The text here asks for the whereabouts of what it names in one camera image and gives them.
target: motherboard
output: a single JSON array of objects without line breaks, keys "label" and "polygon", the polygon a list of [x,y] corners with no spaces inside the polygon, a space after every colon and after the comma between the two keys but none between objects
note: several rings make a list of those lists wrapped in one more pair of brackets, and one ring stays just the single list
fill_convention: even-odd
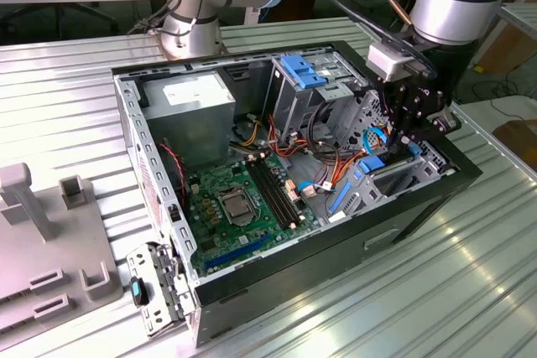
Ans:
[{"label": "motherboard", "polygon": [[321,224],[291,189],[274,155],[202,170],[188,178],[190,228],[200,276],[246,260]]}]

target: blue cable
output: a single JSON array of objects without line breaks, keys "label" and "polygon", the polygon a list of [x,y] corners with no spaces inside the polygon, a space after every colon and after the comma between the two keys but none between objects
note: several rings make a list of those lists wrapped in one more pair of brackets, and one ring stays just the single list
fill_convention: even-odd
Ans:
[{"label": "blue cable", "polygon": [[373,150],[371,149],[371,147],[369,147],[369,139],[368,139],[369,132],[373,132],[377,136],[379,136],[381,142],[383,142],[384,144],[386,144],[386,142],[388,141],[388,138],[386,137],[386,134],[384,134],[384,132],[380,130],[378,127],[368,127],[366,130],[363,131],[362,133],[363,147],[366,149],[369,155],[373,155]]},{"label": "blue cable", "polygon": [[314,183],[313,183],[313,182],[302,182],[301,184],[299,184],[299,185],[296,187],[296,189],[297,189],[297,190],[299,191],[299,193],[300,193],[302,190],[304,190],[304,188],[305,188],[306,186],[309,186],[309,185],[311,185],[311,184],[314,184]]},{"label": "blue cable", "polygon": [[270,8],[265,8],[265,11],[263,12],[263,16],[261,16],[261,17],[259,18],[259,22],[260,22],[260,23],[262,23],[263,20],[265,20],[266,17],[269,15],[269,10],[270,10]]}]

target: white sticker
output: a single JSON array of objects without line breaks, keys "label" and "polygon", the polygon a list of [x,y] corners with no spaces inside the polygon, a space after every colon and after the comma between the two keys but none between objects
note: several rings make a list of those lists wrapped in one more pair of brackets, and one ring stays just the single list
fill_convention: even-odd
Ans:
[{"label": "white sticker", "polygon": [[170,105],[213,100],[222,87],[213,74],[184,77],[179,83],[165,86],[162,91]]}]

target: aluminum work table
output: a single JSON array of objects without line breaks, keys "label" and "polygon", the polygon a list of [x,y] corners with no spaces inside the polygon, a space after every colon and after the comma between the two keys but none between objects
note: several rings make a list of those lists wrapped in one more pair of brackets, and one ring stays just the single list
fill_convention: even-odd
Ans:
[{"label": "aluminum work table", "polygon": [[[346,18],[230,27],[222,36],[231,52],[345,39],[365,54],[370,41]],[[155,39],[143,35],[0,48],[0,164],[25,161],[33,189],[72,174],[91,179],[126,290],[125,256],[154,234],[110,69],[159,60]],[[148,340],[127,291],[3,356],[534,358],[535,176],[454,109],[466,123],[450,139],[483,175],[412,237],[361,266],[201,350],[185,326]]]},{"label": "aluminum work table", "polygon": [[537,39],[536,3],[505,3],[498,15],[531,38]]}]

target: ram slot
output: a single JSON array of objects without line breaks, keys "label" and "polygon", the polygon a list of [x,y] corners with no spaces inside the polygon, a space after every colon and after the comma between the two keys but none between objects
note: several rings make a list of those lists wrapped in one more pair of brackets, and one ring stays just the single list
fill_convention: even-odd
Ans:
[{"label": "ram slot", "polygon": [[300,219],[295,208],[291,205],[265,163],[263,161],[248,163],[247,170],[268,207],[276,216],[280,228],[284,230],[289,228],[291,224],[298,225]]}]

